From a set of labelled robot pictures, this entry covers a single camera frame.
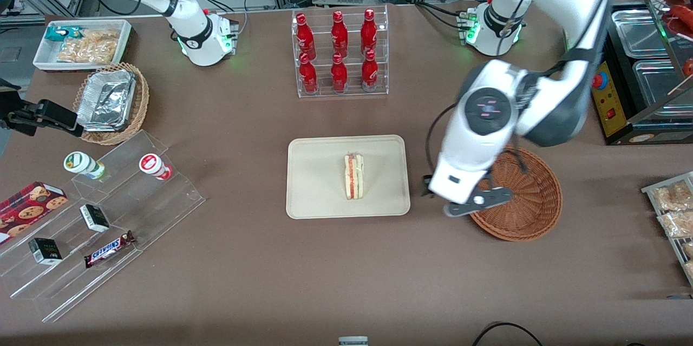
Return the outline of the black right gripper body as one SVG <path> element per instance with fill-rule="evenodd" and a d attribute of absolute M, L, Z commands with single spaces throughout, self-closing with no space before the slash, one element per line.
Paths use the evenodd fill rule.
<path fill-rule="evenodd" d="M 3 129 L 35 136 L 39 127 L 50 127 L 81 137 L 84 129 L 77 114 L 50 100 L 30 103 L 22 99 L 3 99 Z"/>

